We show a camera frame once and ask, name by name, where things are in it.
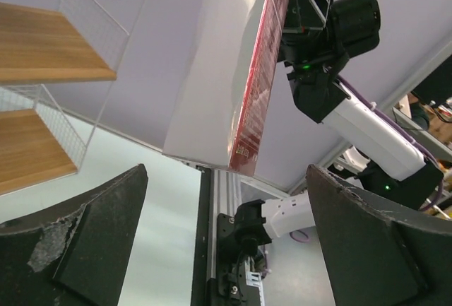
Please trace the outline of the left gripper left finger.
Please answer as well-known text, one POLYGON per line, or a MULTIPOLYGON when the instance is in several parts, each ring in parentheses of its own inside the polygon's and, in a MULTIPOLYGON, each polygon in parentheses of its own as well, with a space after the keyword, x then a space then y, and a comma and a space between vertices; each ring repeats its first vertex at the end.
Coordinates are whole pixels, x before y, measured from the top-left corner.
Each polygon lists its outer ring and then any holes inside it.
POLYGON ((2 305, 118 305, 147 190, 139 164, 1 224, 2 305))

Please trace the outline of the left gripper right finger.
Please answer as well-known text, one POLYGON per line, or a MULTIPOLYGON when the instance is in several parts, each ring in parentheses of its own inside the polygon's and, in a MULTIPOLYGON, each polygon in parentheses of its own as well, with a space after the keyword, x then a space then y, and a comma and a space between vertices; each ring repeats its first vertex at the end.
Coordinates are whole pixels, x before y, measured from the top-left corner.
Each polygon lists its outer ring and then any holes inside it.
POLYGON ((307 189, 337 305, 450 305, 451 222, 317 165, 307 189))

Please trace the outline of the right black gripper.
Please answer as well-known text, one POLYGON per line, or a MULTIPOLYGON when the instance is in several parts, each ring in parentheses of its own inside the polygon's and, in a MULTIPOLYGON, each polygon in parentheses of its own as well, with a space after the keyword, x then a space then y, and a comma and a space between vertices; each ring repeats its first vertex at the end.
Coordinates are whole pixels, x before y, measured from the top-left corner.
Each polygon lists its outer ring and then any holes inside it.
POLYGON ((289 0, 278 61, 308 59, 319 48, 332 0, 289 0))

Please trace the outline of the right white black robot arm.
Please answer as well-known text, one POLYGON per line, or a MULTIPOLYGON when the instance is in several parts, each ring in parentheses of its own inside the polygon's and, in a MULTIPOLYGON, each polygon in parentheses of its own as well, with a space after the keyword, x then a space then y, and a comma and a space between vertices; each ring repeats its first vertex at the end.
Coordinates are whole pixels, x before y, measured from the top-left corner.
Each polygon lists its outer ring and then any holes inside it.
POLYGON ((295 107, 335 129, 369 159, 358 174, 363 187, 408 208, 441 191, 443 173, 433 155, 366 101, 340 71, 374 49, 381 25, 377 0, 327 0, 321 28, 305 20, 312 0, 264 0, 230 168, 253 175, 277 63, 287 75, 295 107))

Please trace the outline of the aluminium rail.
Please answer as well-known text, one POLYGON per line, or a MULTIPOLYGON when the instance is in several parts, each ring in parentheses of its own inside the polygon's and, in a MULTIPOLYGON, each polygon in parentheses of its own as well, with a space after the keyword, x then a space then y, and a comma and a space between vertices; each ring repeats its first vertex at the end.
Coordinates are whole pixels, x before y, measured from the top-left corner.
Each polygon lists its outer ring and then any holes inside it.
POLYGON ((239 175, 213 170, 208 229, 208 305, 234 305, 239 301, 235 278, 238 251, 232 231, 234 216, 241 202, 239 175))

